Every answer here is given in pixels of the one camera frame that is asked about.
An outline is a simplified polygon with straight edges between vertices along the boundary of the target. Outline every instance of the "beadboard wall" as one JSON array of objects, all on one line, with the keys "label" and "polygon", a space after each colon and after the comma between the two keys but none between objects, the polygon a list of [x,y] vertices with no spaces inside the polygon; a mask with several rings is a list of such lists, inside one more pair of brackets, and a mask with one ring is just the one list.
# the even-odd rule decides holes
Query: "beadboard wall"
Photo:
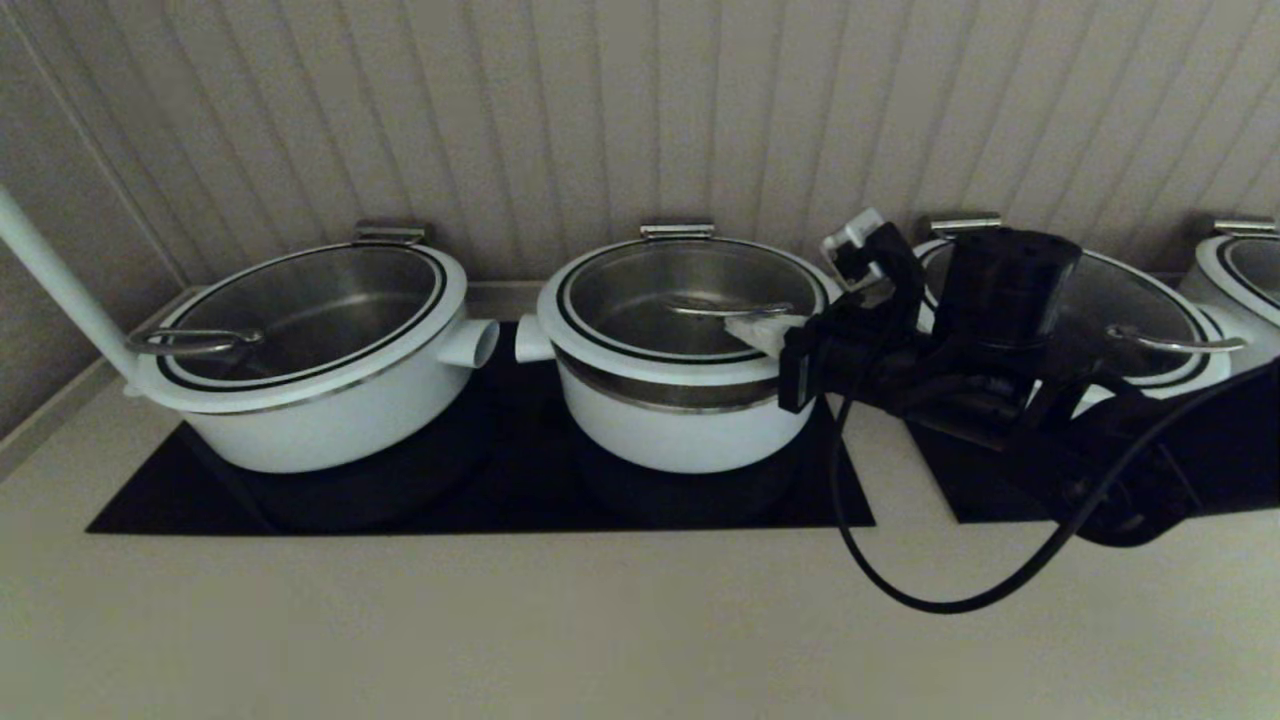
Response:
[{"label": "beadboard wall", "polygon": [[1280,204],[1274,0],[20,0],[180,282],[435,220],[545,278],[644,219],[788,249],[1002,211],[1184,269]]}]

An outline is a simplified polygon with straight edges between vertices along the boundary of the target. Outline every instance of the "white pole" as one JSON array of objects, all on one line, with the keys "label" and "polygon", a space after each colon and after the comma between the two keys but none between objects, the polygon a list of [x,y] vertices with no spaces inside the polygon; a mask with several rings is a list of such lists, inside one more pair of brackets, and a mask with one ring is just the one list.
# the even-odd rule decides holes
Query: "white pole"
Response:
[{"label": "white pole", "polygon": [[138,360],[124,347],[124,333],[54,252],[4,186],[0,186],[0,237],[90,342],[132,383]]}]

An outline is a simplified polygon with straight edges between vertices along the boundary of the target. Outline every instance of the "pot lid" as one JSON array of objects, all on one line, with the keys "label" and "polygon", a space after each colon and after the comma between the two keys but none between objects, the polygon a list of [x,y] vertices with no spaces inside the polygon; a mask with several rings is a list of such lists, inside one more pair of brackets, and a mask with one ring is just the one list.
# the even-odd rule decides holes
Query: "pot lid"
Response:
[{"label": "pot lid", "polygon": [[602,370],[732,384],[777,377],[778,366],[724,331],[726,313],[810,315],[838,292],[817,268],[773,247],[663,236],[573,260],[543,288],[538,316],[558,348]]},{"label": "pot lid", "polygon": [[163,323],[260,329],[229,351],[140,359],[140,386],[178,410],[260,410],[360,382],[438,334],[466,274],[420,245],[360,241],[297,252],[232,275]]},{"label": "pot lid", "polygon": [[[942,293],[951,256],[950,241],[916,249],[924,265],[925,309],[922,325],[932,329],[933,310]],[[1207,355],[1180,355],[1148,350],[1107,337],[1112,324],[1133,325],[1148,336],[1206,341],[1220,333],[1203,314],[1172,290],[1129,265],[1085,251],[1068,278],[1059,306],[1050,352],[1075,355],[1079,361],[1102,359],[1103,366],[1144,388],[1183,386],[1221,361]]]},{"label": "pot lid", "polygon": [[1196,261],[1233,300],[1280,325],[1280,238],[1211,238],[1197,247]]}]

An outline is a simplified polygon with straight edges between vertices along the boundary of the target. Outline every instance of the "pot rim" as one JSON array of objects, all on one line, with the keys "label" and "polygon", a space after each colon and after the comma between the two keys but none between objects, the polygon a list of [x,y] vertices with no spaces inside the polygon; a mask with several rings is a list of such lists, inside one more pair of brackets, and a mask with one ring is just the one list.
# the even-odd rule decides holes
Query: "pot rim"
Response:
[{"label": "pot rim", "polygon": [[[840,287],[826,273],[815,268],[809,261],[792,255],[785,250],[771,247],[745,240],[726,237],[698,238],[703,242],[731,242],[748,247],[760,249],[780,256],[796,265],[800,270],[812,275],[812,279],[826,293],[823,299],[827,304],[833,302],[840,296]],[[778,374],[778,361],[764,354],[751,354],[744,359],[724,360],[660,360],[641,357],[602,345],[576,328],[564,315],[561,306],[561,288],[570,275],[605,252],[612,252],[621,247],[634,246],[644,242],[663,242],[660,240],[631,240],[607,245],[591,252],[580,255],[562,266],[543,286],[538,295],[538,322],[547,337],[562,352],[579,361],[596,368],[602,372],[659,384],[671,386],[728,386],[745,384],[758,380],[776,378]]]},{"label": "pot rim", "polygon": [[1226,252],[1233,245],[1244,241],[1272,242],[1276,245],[1276,251],[1280,252],[1280,238],[1221,234],[1196,246],[1196,264],[1199,265],[1204,277],[1228,297],[1272,325],[1280,327],[1280,304],[1260,293],[1247,278],[1228,263]]},{"label": "pot rim", "polygon": [[[943,246],[950,245],[950,240],[931,240],[928,242],[920,243],[915,247],[915,256],[924,263],[924,259]],[[1147,282],[1155,287],[1160,293],[1171,300],[1178,305],[1180,310],[1187,313],[1192,319],[1192,324],[1196,333],[1199,336],[1198,340],[1203,341],[1217,341],[1222,340],[1222,332],[1210,319],[1199,307],[1192,304],[1189,300],[1183,297],[1178,291],[1164,284],[1158,279],[1143,273],[1142,270],[1102,255],[1101,252],[1094,252],[1092,250],[1084,250],[1084,254],[1094,260],[1107,263],[1121,270],[1126,270],[1139,279]],[[928,287],[924,288],[924,302],[920,305],[920,314],[916,318],[916,328],[920,332],[932,332],[933,329],[933,311],[937,307],[937,299]],[[1231,373],[1230,359],[1225,354],[1206,354],[1199,356],[1190,356],[1187,363],[1179,365],[1176,369],[1160,375],[1143,375],[1135,378],[1125,378],[1134,387],[1140,389],[1143,395],[1151,397],[1171,397],[1175,395],[1181,395],[1184,392],[1190,392],[1193,389],[1199,389],[1216,384],[1225,380]],[[1082,398],[1082,406],[1093,405],[1111,397],[1111,392],[1098,387],[1091,386],[1085,391]]]},{"label": "pot rim", "polygon": [[160,327],[173,325],[196,305],[248,274],[296,258],[352,247],[396,247],[419,252],[436,273],[436,288],[424,302],[422,309],[378,343],[320,368],[256,383],[220,382],[205,378],[198,379],[200,384],[188,383],[183,382],[180,375],[174,377],[172,368],[164,366],[165,357],[142,355],[138,357],[138,372],[134,380],[138,389],[165,407],[210,415],[252,413],[294,405],[315,396],[330,395],[380,374],[435,340],[462,307],[467,279],[466,272],[457,260],[421,245],[362,241],[303,250],[241,270],[179,305],[164,319]]}]

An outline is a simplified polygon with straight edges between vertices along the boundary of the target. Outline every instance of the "glass lid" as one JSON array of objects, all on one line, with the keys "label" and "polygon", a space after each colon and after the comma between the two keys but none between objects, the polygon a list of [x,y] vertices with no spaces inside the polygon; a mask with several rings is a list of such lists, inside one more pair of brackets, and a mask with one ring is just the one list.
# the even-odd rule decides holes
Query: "glass lid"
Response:
[{"label": "glass lid", "polygon": [[[941,296],[951,246],[924,260],[925,283],[936,307]],[[1128,268],[1085,252],[1066,281],[1051,347],[1082,359],[1102,357],[1107,369],[1128,378],[1171,373],[1187,365],[1187,355],[1158,352],[1107,337],[1107,325],[1134,325],[1139,332],[1169,340],[1203,340],[1196,319],[1171,297],[1171,291]]]},{"label": "glass lid", "polygon": [[173,324],[261,329],[262,342],[166,361],[197,378],[246,382],[335,366],[426,316],[442,286],[435,260],[404,247],[338,246],[283,258],[214,290]]},{"label": "glass lid", "polygon": [[1236,238],[1222,246],[1224,265],[1242,284],[1280,307],[1280,241]]},{"label": "glass lid", "polygon": [[728,360],[758,354],[726,314],[810,315],[826,295],[785,255],[724,240],[650,240],[598,255],[566,278],[566,319],[595,342],[645,356]]}]

